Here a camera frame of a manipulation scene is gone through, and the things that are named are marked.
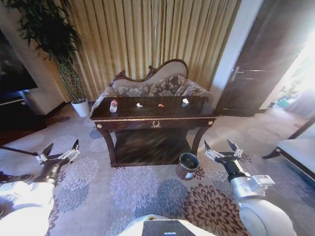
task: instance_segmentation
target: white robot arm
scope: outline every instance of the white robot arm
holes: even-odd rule
[[[63,165],[78,156],[79,142],[77,140],[72,150],[59,156],[48,156],[52,147],[51,144],[42,154],[36,156],[43,167],[40,175],[30,185],[19,181],[0,187],[0,197],[12,201],[15,210],[0,220],[0,235],[46,235],[48,218],[54,206],[53,190],[58,172]]]
[[[246,229],[253,236],[296,236],[288,215],[264,200],[265,190],[275,183],[269,176],[250,176],[246,173],[238,162],[243,150],[229,139],[227,141],[233,152],[216,152],[205,141],[206,155],[224,165]]]

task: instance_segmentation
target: tv stand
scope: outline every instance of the tv stand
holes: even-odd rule
[[[46,128],[42,116],[28,107],[19,92],[0,95],[0,145]]]

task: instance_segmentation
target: floral carpet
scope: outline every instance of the floral carpet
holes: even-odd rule
[[[274,107],[252,118],[219,117],[203,136],[197,157],[200,167],[190,181],[179,179],[175,166],[111,168],[106,142],[88,118],[64,107],[48,128],[9,143],[28,151],[54,143],[52,154],[63,153],[79,139],[80,155],[62,168],[48,236],[116,236],[136,217],[157,214],[185,219],[219,236],[250,235],[240,221],[238,205],[223,166],[204,154],[203,140],[218,151],[230,151],[226,138],[244,149],[241,165],[250,174],[270,175],[276,186],[267,198],[291,218],[298,235],[315,232],[315,187],[282,157],[263,160],[279,140],[294,133],[305,120]],[[196,130],[187,140],[192,144]],[[1,171],[38,174],[35,158],[0,150]],[[10,204],[0,200],[10,212]]]

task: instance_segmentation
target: sofa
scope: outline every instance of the sofa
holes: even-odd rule
[[[93,104],[91,115],[106,97],[145,97],[145,96],[202,96],[212,103],[212,95],[196,82],[187,78],[188,68],[180,59],[172,59],[158,68],[149,66],[148,75],[140,80],[126,76],[123,70]]]
[[[315,117],[311,118],[289,139],[280,141],[277,148],[264,159],[282,155],[315,180]]]

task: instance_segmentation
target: dark wooden door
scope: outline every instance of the dark wooden door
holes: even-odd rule
[[[314,30],[315,0],[265,0],[216,112],[257,113]]]

